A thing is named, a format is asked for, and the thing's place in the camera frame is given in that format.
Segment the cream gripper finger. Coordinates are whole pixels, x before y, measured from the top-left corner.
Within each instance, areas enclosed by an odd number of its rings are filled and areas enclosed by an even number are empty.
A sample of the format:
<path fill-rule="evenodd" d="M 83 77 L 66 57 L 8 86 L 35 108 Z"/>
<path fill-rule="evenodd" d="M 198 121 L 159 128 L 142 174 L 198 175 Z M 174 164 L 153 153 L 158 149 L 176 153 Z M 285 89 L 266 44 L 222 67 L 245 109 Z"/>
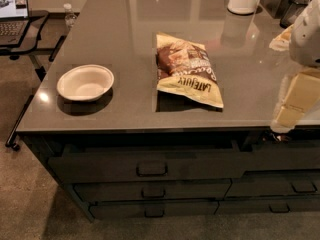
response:
<path fill-rule="evenodd" d="M 286 75 L 280 85 L 273 114 L 273 131 L 287 133 L 320 100 L 320 70 L 303 67 L 294 75 Z"/>
<path fill-rule="evenodd" d="M 277 37 L 273 38 L 269 47 L 275 51 L 288 51 L 293 26 L 290 25 Z"/>

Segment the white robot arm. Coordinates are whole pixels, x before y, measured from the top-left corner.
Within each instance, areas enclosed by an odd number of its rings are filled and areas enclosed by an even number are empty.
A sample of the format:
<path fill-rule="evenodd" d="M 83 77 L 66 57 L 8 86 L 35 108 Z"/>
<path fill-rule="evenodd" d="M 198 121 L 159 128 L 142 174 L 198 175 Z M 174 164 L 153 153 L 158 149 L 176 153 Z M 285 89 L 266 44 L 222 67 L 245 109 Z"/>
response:
<path fill-rule="evenodd" d="M 276 133 L 287 133 L 320 100 L 320 0 L 312 0 L 269 47 L 288 51 L 302 66 L 299 72 L 283 78 L 270 125 Z"/>

